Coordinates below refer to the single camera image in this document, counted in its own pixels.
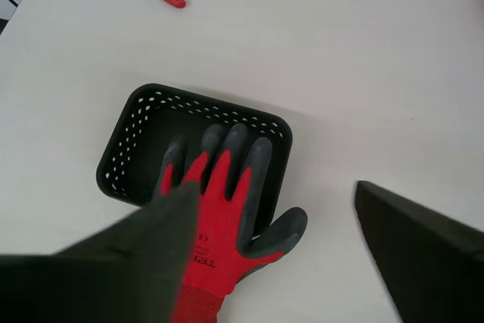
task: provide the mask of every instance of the black basket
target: black basket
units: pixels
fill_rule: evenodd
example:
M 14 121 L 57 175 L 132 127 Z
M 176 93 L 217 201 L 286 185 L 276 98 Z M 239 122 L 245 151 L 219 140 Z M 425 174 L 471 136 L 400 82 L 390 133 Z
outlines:
M 153 195 L 161 162 L 175 135 L 188 142 L 187 163 L 199 151 L 206 128 L 218 123 L 228 133 L 236 123 L 249 129 L 245 157 L 260 136 L 272 142 L 272 159 L 262 190 L 254 235 L 272 221 L 293 135 L 280 117 L 164 85 L 149 84 L 129 97 L 96 173 L 109 197 L 142 206 Z

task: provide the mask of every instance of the table surface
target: table surface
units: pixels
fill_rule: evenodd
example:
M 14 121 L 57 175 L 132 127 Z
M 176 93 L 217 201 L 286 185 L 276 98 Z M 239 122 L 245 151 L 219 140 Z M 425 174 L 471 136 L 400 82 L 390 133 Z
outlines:
M 484 0 L 23 0 L 0 37 L 0 250 L 50 253 L 134 207 L 98 161 L 158 82 L 292 127 L 276 215 L 309 227 L 220 322 L 399 321 L 352 207 L 367 179 L 484 228 Z

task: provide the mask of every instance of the glove cuff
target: glove cuff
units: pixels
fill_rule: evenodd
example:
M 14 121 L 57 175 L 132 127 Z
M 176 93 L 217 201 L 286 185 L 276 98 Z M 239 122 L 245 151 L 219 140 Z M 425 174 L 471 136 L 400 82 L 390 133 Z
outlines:
M 189 285 L 182 285 L 171 323 L 217 323 L 224 299 Z

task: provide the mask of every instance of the glove finger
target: glove finger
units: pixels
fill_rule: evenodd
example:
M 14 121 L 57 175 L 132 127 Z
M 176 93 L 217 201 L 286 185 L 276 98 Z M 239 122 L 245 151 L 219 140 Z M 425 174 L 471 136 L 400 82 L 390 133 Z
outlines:
M 285 255 L 297 245 L 307 224 L 306 212 L 299 207 L 291 208 L 241 253 L 249 258 L 261 258 L 277 252 Z
M 178 185 L 182 175 L 186 155 L 186 143 L 183 137 L 176 135 L 166 149 L 161 163 L 160 177 L 154 190 L 154 198 L 167 196 L 169 190 Z
M 206 193 L 211 196 L 224 196 L 230 199 L 233 186 L 237 180 L 240 155 L 247 140 L 247 127 L 238 123 L 232 126 L 218 152 L 216 165 L 210 176 Z
M 242 169 L 242 176 L 231 202 L 243 210 L 240 217 L 237 244 L 251 242 L 259 211 L 259 201 L 264 187 L 265 175 L 271 161 L 272 143 L 267 138 L 258 138 L 250 149 Z
M 224 135 L 224 128 L 220 125 L 211 125 L 203 134 L 200 143 L 200 152 L 188 168 L 183 181 L 201 182 L 203 176 L 208 172 L 207 166 L 210 165 L 217 148 Z

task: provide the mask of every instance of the red glove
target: red glove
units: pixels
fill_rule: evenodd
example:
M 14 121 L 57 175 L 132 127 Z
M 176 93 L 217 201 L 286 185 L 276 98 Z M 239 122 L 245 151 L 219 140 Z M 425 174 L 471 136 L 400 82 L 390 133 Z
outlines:
M 182 183 L 196 181 L 203 186 L 204 177 L 209 173 L 207 166 L 222 136 L 221 126 L 207 129 L 201 152 Z M 247 128 L 243 124 L 231 129 L 206 190 L 202 189 L 203 193 L 200 193 L 194 254 L 185 269 L 172 323 L 216 323 L 222 302 L 234 290 L 236 283 L 291 251 L 306 229 L 306 213 L 300 208 L 292 208 L 253 240 L 253 227 L 272 146 L 267 138 L 256 140 L 231 195 L 246 138 Z M 182 151 L 180 139 L 169 146 L 163 159 L 160 194 L 168 194 L 170 188 L 177 184 L 183 167 Z

